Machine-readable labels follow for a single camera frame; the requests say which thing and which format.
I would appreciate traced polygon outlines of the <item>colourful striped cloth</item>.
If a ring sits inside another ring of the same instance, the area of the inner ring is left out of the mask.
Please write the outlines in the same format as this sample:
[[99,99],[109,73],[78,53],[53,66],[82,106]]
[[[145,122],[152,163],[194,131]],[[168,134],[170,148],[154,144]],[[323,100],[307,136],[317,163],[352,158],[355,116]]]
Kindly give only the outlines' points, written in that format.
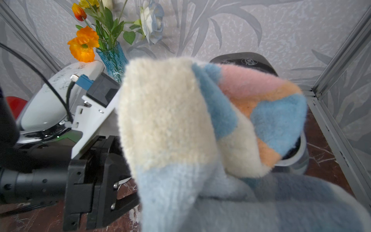
[[368,232],[341,187],[273,173],[304,129],[292,82],[231,64],[135,59],[118,102],[144,232]]

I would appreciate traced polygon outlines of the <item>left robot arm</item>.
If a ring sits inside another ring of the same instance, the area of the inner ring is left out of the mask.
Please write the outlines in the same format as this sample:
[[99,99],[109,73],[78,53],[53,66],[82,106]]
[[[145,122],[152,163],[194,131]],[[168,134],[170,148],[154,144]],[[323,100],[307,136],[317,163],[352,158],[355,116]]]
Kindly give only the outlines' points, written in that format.
[[63,230],[76,231],[83,214],[86,229],[107,227],[139,204],[132,193],[119,199],[120,181],[130,178],[116,136],[96,136],[72,159],[67,146],[16,144],[20,134],[1,97],[1,204],[22,207],[2,218],[64,202]]

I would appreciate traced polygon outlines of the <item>black coffee machine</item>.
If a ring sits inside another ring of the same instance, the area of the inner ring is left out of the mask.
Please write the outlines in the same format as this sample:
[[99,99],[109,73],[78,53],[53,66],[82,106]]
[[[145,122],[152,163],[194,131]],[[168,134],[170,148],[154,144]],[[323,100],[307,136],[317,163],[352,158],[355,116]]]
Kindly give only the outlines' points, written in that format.
[[304,134],[307,101],[301,89],[279,78],[257,53],[227,54],[211,62],[222,66],[222,91],[253,123],[260,158],[274,173],[303,175],[309,166],[309,152]]

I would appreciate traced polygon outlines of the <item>red coffee machine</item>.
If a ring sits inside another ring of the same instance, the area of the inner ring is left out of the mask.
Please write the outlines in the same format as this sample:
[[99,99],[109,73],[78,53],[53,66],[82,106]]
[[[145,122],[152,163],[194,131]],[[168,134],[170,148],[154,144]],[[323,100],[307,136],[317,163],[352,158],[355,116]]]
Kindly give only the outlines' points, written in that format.
[[26,100],[21,99],[19,97],[15,97],[15,96],[6,97],[6,101],[15,119],[19,117],[20,113],[22,112],[26,104],[28,103]]

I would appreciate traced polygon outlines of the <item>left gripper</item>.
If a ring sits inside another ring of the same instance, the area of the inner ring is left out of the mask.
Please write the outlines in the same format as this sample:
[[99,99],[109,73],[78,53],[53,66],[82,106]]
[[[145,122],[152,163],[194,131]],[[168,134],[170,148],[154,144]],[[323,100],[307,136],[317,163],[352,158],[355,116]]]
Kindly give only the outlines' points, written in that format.
[[87,230],[109,226],[139,204],[132,193],[118,197],[131,178],[116,136],[96,136],[71,156],[72,147],[54,143],[1,146],[1,204],[22,207],[2,218],[64,202],[63,230],[76,231],[87,215]]

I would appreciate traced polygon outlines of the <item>white coffee machine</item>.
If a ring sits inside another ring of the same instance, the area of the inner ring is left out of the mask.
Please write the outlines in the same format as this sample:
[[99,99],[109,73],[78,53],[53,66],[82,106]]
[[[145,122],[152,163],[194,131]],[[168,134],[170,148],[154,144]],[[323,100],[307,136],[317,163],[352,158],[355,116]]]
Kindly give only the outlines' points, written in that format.
[[[71,75],[84,74],[94,80],[103,71],[104,64],[101,61],[77,62],[54,74],[49,83],[65,101]],[[26,104],[16,123],[20,132],[19,144],[57,139],[71,129],[65,108],[46,84]]]

